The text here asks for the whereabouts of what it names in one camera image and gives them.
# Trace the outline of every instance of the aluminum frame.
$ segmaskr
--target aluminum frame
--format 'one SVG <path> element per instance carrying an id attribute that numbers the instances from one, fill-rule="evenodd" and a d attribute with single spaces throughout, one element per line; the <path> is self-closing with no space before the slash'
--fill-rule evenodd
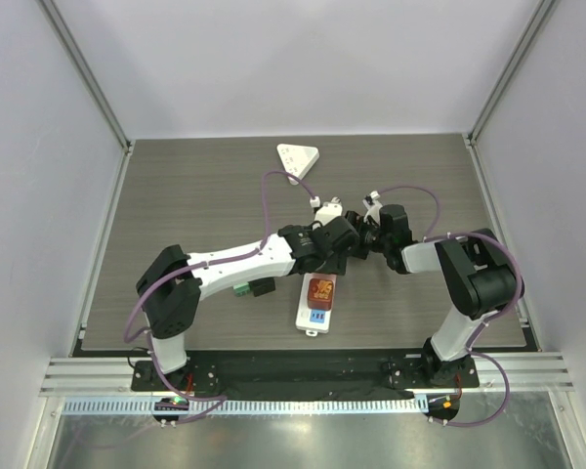
<path id="1" fill-rule="evenodd" d="M 573 386 L 566 369 L 562 354 L 559 352 L 515 352 L 491 354 L 506 370 L 511 392 L 549 393 L 554 411 L 558 418 L 565 445 L 574 467 L 586 468 L 586 442 L 583 430 L 575 411 Z M 465 393 L 504 392 L 503 380 L 495 366 L 480 358 L 475 358 L 476 368 L 481 380 L 477 389 L 465 389 Z M 172 393 L 137 393 L 130 390 L 133 369 L 125 358 L 70 358 L 52 359 L 41 386 L 40 398 L 45 400 L 37 435 L 28 459 L 27 469 L 45 468 L 52 451 L 66 401 L 93 397 L 109 398 L 110 402 L 131 402 L 135 398 L 171 396 Z M 415 394 L 442 393 L 451 390 L 416 389 Z M 379 404 L 381 410 L 399 412 L 390 404 Z M 278 414 L 277 403 L 270 409 Z M 369 407 L 370 403 L 360 406 L 344 407 L 341 413 L 358 412 Z M 290 413 L 290 403 L 283 403 L 282 414 Z M 314 414 L 314 407 L 304 409 L 303 413 Z"/>
<path id="2" fill-rule="evenodd" d="M 541 0 L 534 10 L 531 18 L 529 19 L 529 22 L 523 30 L 523 34 L 521 35 L 515 50 L 506 63 L 504 70 L 501 72 L 501 75 L 499 76 L 497 83 L 495 83 L 492 92 L 486 99 L 486 103 L 484 104 L 480 115 L 476 119 L 473 130 L 469 134 L 469 140 L 476 142 L 480 137 L 481 131 L 486 125 L 488 118 L 494 112 L 497 104 L 505 94 L 508 85 L 510 85 L 510 82 L 519 71 L 523 60 L 527 56 L 529 49 L 538 36 L 538 33 L 542 30 L 547 20 L 551 17 L 551 14 L 558 5 L 558 2 L 559 0 Z"/>
<path id="3" fill-rule="evenodd" d="M 573 390 L 562 354 L 559 352 L 511 352 L 490 354 L 505 369 L 513 392 Z M 472 392 L 503 392 L 504 384 L 495 366 L 475 358 L 481 386 Z M 173 396 L 173 393 L 136 393 L 130 390 L 133 369 L 125 358 L 52 359 L 41 385 L 40 396 Z M 444 389 L 415 389 L 416 394 L 442 393 Z"/>
<path id="4" fill-rule="evenodd" d="M 93 71 L 89 67 L 89 64 L 87 64 L 85 57 L 80 51 L 76 40 L 71 34 L 69 27 L 67 27 L 67 24 L 65 23 L 65 20 L 63 19 L 63 16 L 57 8 L 54 0 L 37 0 L 37 3 L 39 4 L 39 7 L 43 13 L 46 15 L 50 26 L 57 33 L 59 40 L 63 44 L 65 53 L 71 59 L 71 62 L 76 68 L 76 71 L 82 78 L 83 85 L 91 94 L 92 99 L 105 118 L 106 123 L 117 139 L 117 142 L 124 149 L 124 151 L 128 151 L 128 147 L 130 147 L 130 141 L 128 137 L 126 137 L 121 124 L 115 116 L 115 112 L 108 103 L 105 93 L 102 91 L 102 88 L 100 87 L 100 84 L 98 83 L 98 80 L 96 79 Z"/>
<path id="5" fill-rule="evenodd" d="M 122 187 L 124 186 L 124 180 L 126 179 L 126 171 L 128 171 L 128 163 L 133 154 L 135 143 L 131 142 L 128 147 L 122 161 L 117 170 L 117 176 L 113 184 L 113 189 L 108 202 L 108 207 L 105 211 L 105 221 L 98 234 L 98 241 L 96 242 L 96 248 L 94 250 L 94 262 L 91 267 L 91 271 L 87 278 L 87 286 L 85 287 L 83 297 L 80 301 L 80 318 L 78 320 L 78 330 L 76 331 L 71 348 L 73 351 L 78 339 L 82 339 L 87 328 L 87 318 L 91 311 L 91 305 L 94 301 L 94 295 L 96 293 L 96 286 L 98 285 L 98 278 L 100 276 L 100 270 L 102 269 L 102 262 L 105 257 L 106 246 L 108 245 L 108 239 L 110 237 L 110 230 L 113 225 L 115 218 L 115 212 L 117 211 L 117 204 L 119 203 L 119 196 L 121 195 Z"/>

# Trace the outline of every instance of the black mounting plate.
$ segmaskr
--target black mounting plate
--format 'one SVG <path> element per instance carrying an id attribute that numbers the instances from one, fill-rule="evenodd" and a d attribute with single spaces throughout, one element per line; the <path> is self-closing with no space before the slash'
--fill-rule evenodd
<path id="1" fill-rule="evenodd" d="M 433 386 L 416 352 L 405 349 L 197 351 L 188 352 L 188 364 L 167 377 L 182 391 L 187 389 L 191 377 L 192 390 L 198 397 L 225 394 L 229 399 L 241 401 L 382 401 L 411 399 L 411 389 L 456 387 L 453 378 Z M 471 358 L 467 358 L 460 378 L 462 388 L 480 386 Z M 135 364 L 131 389 L 167 390 L 150 361 Z"/>

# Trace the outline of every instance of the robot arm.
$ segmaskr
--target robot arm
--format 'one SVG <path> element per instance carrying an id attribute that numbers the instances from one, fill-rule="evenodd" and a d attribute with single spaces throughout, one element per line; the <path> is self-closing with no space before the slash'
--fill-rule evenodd
<path id="1" fill-rule="evenodd" d="M 404 208 L 383 206 L 379 198 L 372 192 L 363 200 L 364 217 L 346 214 L 360 234 L 353 255 L 364 259 L 369 251 L 382 253 L 387 266 L 399 274 L 442 272 L 452 305 L 422 354 L 430 382 L 442 385 L 462 367 L 486 320 L 511 301 L 517 280 L 506 256 L 481 239 L 414 241 Z M 476 233 L 496 239 L 488 229 Z"/>
<path id="2" fill-rule="evenodd" d="M 154 352 L 163 373 L 175 371 L 187 362 L 185 331 L 193 323 L 199 302 L 238 283 L 316 272 L 358 244 L 355 228 L 334 213 L 332 204 L 318 208 L 315 220 L 321 223 L 282 228 L 269 236 L 262 249 L 261 241 L 209 253 L 185 254 L 179 245 L 163 249 L 137 283 L 140 295 L 175 270 L 186 265 L 202 266 L 164 283 L 144 303 Z M 253 256 L 232 260 L 258 249 Z M 222 259 L 230 262 L 212 264 Z"/>

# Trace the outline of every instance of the green terminal block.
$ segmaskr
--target green terminal block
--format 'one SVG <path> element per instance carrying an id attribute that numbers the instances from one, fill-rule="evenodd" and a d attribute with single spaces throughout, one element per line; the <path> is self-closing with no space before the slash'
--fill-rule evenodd
<path id="1" fill-rule="evenodd" d="M 250 284 L 247 282 L 233 286 L 232 290 L 234 291 L 234 296 L 245 296 L 252 291 Z"/>

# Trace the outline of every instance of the metal floor plate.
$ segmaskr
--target metal floor plate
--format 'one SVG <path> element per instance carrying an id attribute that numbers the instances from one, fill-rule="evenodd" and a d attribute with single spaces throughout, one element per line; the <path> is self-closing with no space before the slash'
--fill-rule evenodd
<path id="1" fill-rule="evenodd" d="M 486 417 L 501 400 L 500 393 L 466 394 L 457 419 Z M 126 442 L 136 432 L 141 433 Z M 144 416 L 63 416 L 48 467 L 568 469 L 571 464 L 548 394 L 515 393 L 501 416 L 474 429 L 443 428 L 412 413 L 213 417 L 163 429 Z"/>

